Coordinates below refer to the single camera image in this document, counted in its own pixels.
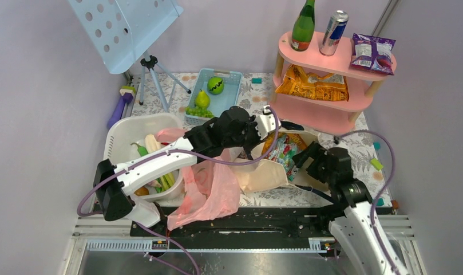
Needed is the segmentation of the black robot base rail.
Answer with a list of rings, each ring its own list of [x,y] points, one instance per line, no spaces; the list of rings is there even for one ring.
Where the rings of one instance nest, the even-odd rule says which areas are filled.
[[[163,219],[151,229],[188,250],[342,251],[314,207],[241,207],[232,215],[173,230]]]

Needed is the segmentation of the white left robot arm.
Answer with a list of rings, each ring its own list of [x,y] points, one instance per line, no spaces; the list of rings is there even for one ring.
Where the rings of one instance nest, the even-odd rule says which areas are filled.
[[[265,124],[269,118],[231,107],[153,153],[117,165],[108,159],[101,161],[94,191],[104,220],[128,219],[143,225],[150,234],[160,235],[166,228],[165,218],[154,203],[135,196],[135,192],[169,172],[218,157],[226,148],[253,149],[268,136]]]

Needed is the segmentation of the silver blue drink can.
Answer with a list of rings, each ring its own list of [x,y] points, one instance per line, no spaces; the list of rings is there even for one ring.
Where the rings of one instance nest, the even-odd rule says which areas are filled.
[[[323,40],[319,45],[322,55],[334,55],[348,21],[349,15],[345,11],[337,10],[332,13]]]

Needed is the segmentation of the green pear toy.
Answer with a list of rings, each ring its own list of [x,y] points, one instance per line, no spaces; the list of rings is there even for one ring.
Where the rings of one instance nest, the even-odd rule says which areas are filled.
[[[204,90],[200,90],[195,98],[195,106],[201,109],[207,109],[211,103],[211,99]]]

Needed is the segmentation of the colourful candy packet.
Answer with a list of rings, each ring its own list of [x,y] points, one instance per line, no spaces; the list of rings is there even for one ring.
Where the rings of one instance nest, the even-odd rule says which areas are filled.
[[[306,144],[298,134],[281,132],[278,136],[276,146],[267,155],[267,159],[280,163],[286,172],[287,179],[292,182],[299,171],[293,161],[293,157],[305,149]]]

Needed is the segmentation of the green leek toy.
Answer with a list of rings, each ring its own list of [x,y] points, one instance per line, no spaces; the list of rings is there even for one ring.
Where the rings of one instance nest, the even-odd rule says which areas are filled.
[[[154,153],[157,151],[160,151],[161,149],[161,143],[158,142],[155,138],[154,135],[149,134],[145,137],[144,139],[145,147],[149,153]],[[163,191],[169,190],[176,182],[175,177],[173,175],[173,172],[171,172],[169,169],[164,168],[164,165],[159,161],[163,160],[163,156],[160,156],[159,158],[156,158],[155,160],[152,160],[152,163],[155,165],[156,169],[158,170],[159,174],[159,181],[161,187],[157,187],[156,189],[158,190],[159,193]]]

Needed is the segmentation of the orange yellow packet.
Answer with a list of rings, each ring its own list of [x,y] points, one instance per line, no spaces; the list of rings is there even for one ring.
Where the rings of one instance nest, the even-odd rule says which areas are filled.
[[[306,147],[307,144],[299,134],[281,132],[274,149],[267,154],[266,159],[285,166],[293,165],[293,157]]]

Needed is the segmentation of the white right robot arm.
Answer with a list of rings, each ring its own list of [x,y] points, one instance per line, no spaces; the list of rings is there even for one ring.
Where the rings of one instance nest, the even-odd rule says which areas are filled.
[[[318,231],[339,242],[359,274],[409,274],[379,222],[367,187],[354,176],[348,150],[312,142],[293,157],[297,168],[308,160],[307,174],[327,184],[333,200],[318,209]]]

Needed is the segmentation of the pink plastic grocery bag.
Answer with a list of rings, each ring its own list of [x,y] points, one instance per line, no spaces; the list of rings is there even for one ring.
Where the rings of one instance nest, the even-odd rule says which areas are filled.
[[[196,221],[211,221],[238,211],[241,188],[226,165],[205,160],[180,169],[184,181],[184,199],[167,217],[172,231]]]

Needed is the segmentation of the beige floral canvas tote bag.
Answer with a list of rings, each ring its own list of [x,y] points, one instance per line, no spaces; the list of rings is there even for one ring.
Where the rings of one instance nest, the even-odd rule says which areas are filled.
[[[279,133],[297,133],[307,144],[307,147],[312,142],[318,142],[317,133],[312,131],[304,131],[297,129],[286,129],[285,125],[287,123],[284,121],[282,123],[282,128],[279,130]],[[265,142],[262,145],[255,147],[252,150],[252,154],[248,157],[253,157],[255,154],[267,156],[267,150],[272,146],[274,139],[274,134],[271,133],[266,138]],[[325,194],[323,191],[319,190],[317,187],[313,187],[313,183],[318,181],[309,177],[305,170],[305,166],[298,168],[298,173],[296,174],[295,179],[290,182],[287,179],[286,172],[283,166],[280,163],[273,162],[263,158],[262,160],[246,165],[246,166],[231,166],[230,169],[236,175],[238,179],[239,186],[241,190],[245,193],[254,193],[262,192],[267,190],[276,189],[278,187],[296,187],[301,190],[312,191],[314,194],[324,198],[327,201],[332,202],[333,199],[331,196]]]

